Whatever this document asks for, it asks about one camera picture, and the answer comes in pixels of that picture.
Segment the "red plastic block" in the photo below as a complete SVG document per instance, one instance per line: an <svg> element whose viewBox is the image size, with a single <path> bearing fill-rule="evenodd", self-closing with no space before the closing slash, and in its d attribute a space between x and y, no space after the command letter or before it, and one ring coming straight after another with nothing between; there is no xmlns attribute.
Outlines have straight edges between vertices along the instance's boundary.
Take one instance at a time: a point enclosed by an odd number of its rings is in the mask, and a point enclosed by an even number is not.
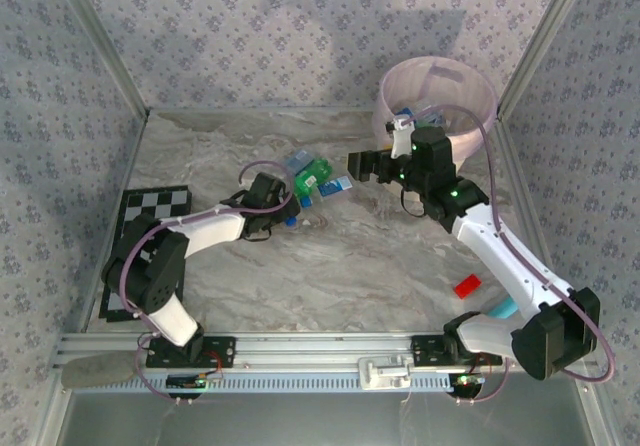
<svg viewBox="0 0 640 446"><path fill-rule="evenodd" d="M465 299L475 292L482 284L482 280L471 274L455 286L454 292L460 299Z"/></svg>

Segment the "right circuit board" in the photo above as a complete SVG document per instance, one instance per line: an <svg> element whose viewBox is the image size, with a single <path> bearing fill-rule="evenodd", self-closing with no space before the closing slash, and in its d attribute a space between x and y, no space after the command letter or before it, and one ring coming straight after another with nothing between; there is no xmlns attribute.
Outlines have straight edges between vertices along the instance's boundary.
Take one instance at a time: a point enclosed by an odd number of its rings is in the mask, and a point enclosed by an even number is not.
<svg viewBox="0 0 640 446"><path fill-rule="evenodd" d="M452 391L449 395L457 399L473 400L481 392L485 378L480 374L450 374Z"/></svg>

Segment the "left circuit board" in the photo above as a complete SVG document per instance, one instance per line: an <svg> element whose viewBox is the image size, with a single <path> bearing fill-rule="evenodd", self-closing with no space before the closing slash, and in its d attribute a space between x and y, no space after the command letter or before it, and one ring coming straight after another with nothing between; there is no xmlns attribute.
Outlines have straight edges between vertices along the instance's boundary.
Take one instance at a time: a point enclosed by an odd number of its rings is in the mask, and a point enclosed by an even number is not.
<svg viewBox="0 0 640 446"><path fill-rule="evenodd" d="M214 381L223 379L222 370L209 370L194 374L173 374L165 380L168 389L207 389Z"/></svg>

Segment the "pink-lined trash bin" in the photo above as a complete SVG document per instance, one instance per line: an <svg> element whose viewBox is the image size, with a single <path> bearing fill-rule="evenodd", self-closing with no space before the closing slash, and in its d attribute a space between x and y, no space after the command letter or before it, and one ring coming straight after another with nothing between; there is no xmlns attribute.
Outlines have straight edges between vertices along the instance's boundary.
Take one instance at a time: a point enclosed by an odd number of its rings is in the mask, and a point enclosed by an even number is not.
<svg viewBox="0 0 640 446"><path fill-rule="evenodd" d="M498 97L491 81L462 62L423 56L393 66L382 77L372 116L372 129L380 149L389 149L392 137L385 125L407 109L417 114L430 106L444 105L445 132L450 138L453 161L460 166L483 147L480 130L462 107L474 113L489 131L494 123Z"/></svg>

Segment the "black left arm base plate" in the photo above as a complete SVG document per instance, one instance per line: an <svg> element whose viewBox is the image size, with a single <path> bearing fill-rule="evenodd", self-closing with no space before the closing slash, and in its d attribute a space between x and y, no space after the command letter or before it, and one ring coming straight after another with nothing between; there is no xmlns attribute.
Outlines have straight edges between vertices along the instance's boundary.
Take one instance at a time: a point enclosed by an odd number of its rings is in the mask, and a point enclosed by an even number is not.
<svg viewBox="0 0 640 446"><path fill-rule="evenodd" d="M145 366L151 369L217 369L234 364L236 339L232 336L201 336L178 347L165 338L148 346Z"/></svg>

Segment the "white latch bracket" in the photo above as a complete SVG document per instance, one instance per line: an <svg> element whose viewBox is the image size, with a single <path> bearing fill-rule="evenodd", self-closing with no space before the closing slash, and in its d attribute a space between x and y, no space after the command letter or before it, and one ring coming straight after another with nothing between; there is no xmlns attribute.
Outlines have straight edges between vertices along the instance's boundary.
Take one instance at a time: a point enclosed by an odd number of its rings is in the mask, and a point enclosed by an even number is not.
<svg viewBox="0 0 640 446"><path fill-rule="evenodd" d="M410 356L364 357L358 360L359 384L365 391L408 389L411 385Z"/></svg>

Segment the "crushed clear bottle blue label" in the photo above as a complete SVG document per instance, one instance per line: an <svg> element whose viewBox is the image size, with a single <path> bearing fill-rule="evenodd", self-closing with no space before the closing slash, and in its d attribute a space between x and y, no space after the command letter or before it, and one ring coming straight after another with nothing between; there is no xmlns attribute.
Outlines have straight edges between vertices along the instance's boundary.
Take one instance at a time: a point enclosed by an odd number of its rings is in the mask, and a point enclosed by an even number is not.
<svg viewBox="0 0 640 446"><path fill-rule="evenodd" d="M315 159L316 157L313 153L301 149L285 158L284 167L290 174L297 176L311 165Z"/></svg>

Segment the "green bottle yellow cap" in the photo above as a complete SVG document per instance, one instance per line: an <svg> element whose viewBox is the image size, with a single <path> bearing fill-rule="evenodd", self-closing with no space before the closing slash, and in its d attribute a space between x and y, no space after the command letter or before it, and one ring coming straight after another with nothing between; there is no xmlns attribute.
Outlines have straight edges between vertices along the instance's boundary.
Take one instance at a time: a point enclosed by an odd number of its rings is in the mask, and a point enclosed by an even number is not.
<svg viewBox="0 0 640 446"><path fill-rule="evenodd" d="M326 158L316 158L311 165L297 176L294 176L294 195L302 203L313 190L327 181L333 168Z"/></svg>

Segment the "cream plastic bin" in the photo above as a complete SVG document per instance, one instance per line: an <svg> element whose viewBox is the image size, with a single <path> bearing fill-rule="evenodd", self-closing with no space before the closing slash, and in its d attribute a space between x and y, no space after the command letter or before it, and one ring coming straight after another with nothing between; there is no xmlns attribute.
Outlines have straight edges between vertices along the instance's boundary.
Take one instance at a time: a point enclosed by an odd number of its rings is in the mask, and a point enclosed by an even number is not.
<svg viewBox="0 0 640 446"><path fill-rule="evenodd" d="M411 146L411 153L398 159L391 158L391 150L379 152L374 167L379 183L397 185L401 196L417 203L430 193L459 182L452 144L442 128L415 130Z"/></svg>

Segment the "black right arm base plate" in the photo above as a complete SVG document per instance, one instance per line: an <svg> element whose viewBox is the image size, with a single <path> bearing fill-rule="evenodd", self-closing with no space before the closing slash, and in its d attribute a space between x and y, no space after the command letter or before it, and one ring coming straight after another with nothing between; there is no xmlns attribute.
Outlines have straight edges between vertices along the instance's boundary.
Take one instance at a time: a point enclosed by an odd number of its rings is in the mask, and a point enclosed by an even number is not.
<svg viewBox="0 0 640 446"><path fill-rule="evenodd" d="M473 353L451 335L415 335L411 337L414 365L427 366L501 366L500 356L486 352Z"/></svg>

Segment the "circuit board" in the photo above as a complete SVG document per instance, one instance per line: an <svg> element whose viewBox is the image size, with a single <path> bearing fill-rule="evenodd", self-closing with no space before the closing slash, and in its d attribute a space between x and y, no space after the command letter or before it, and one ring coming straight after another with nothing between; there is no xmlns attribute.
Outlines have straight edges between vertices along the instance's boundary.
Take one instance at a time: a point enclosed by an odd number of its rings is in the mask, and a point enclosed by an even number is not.
<svg viewBox="0 0 640 446"><path fill-rule="evenodd" d="M473 400L481 392L485 378L480 374L450 374L452 391L449 395L457 399Z"/></svg>
<svg viewBox="0 0 640 446"><path fill-rule="evenodd" d="M168 389L207 389L214 381L223 379L222 370L209 370L194 374L173 374L165 380Z"/></svg>

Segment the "aluminium rail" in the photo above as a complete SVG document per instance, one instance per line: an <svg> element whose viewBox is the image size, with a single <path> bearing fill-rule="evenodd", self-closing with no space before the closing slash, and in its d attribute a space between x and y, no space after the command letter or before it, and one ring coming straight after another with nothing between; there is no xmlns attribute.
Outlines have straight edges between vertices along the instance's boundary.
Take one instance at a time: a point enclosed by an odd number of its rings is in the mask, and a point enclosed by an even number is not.
<svg viewBox="0 0 640 446"><path fill-rule="evenodd" d="M347 371L359 359L411 353L413 332L387 333L232 333L234 366L251 372L321 369ZM112 352L133 352L139 333L70 333L59 340L52 363Z"/></svg>

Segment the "aluminium frame post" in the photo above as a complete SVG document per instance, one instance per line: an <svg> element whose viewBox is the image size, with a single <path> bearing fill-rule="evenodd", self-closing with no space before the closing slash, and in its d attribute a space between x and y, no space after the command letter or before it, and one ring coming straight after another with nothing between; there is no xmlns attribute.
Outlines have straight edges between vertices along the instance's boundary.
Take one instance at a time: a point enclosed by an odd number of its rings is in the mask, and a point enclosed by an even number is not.
<svg viewBox="0 0 640 446"><path fill-rule="evenodd" d="M575 1L549 1L523 56L503 91L497 109L497 118L500 121L506 121L517 106Z"/></svg>

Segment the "grey oblong pad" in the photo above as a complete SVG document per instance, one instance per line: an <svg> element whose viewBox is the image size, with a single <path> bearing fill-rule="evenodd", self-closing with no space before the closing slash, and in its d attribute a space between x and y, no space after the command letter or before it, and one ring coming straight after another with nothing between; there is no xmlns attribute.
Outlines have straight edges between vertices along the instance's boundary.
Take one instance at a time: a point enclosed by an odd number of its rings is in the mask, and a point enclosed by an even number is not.
<svg viewBox="0 0 640 446"><path fill-rule="evenodd" d="M97 388L127 382L135 375L132 352L104 353L68 362L61 384L66 389Z"/></svg>

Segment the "grey front panel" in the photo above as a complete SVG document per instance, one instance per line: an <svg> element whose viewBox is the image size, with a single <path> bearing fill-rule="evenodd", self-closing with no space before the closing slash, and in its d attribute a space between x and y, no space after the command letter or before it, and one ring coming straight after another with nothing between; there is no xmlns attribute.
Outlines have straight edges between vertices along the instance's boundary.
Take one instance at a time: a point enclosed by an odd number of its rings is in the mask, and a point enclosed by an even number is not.
<svg viewBox="0 0 640 446"><path fill-rule="evenodd" d="M176 406L75 393L51 446L624 446L592 387L510 374L494 399L445 393L231 393Z"/></svg>

